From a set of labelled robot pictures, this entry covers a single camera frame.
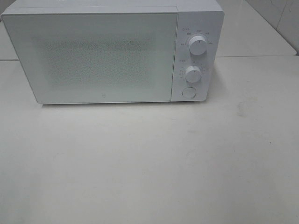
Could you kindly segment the round white door button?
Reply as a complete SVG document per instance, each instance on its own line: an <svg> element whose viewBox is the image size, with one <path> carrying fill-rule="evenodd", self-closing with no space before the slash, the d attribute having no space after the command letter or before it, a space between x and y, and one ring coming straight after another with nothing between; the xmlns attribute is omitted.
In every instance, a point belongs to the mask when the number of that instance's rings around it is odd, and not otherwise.
<svg viewBox="0 0 299 224"><path fill-rule="evenodd" d="M185 98L194 98L196 96L196 89L193 87L187 87L183 89L182 96Z"/></svg>

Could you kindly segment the white microwave door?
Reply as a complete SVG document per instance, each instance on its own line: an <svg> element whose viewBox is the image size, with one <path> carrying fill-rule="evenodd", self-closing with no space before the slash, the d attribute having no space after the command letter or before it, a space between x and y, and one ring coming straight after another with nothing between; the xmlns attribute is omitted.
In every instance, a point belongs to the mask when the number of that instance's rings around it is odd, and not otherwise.
<svg viewBox="0 0 299 224"><path fill-rule="evenodd" d="M177 14L27 14L3 21L40 104L171 98Z"/></svg>

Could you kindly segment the upper white power knob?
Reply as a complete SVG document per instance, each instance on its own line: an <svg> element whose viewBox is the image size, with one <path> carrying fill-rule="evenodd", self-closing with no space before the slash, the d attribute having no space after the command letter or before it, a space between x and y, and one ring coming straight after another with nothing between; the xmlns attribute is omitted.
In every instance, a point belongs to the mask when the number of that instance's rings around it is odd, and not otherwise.
<svg viewBox="0 0 299 224"><path fill-rule="evenodd" d="M188 48L192 55L199 56L207 50L207 38L202 34L194 35L188 41Z"/></svg>

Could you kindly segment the white microwave oven body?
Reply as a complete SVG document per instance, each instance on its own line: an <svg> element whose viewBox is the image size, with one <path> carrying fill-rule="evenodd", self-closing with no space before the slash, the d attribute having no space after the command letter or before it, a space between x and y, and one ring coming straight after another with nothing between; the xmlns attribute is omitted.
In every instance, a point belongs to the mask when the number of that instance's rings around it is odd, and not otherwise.
<svg viewBox="0 0 299 224"><path fill-rule="evenodd" d="M168 102L204 101L224 20L224 11L214 0L17 0L1 14L1 20L4 15L24 14L165 13L177 14L172 89ZM188 41L197 34L204 35L208 42L206 52L199 56L192 55L188 48ZM189 66L201 69L201 79L196 83L185 79ZM194 98L182 96L187 87L196 89Z"/></svg>

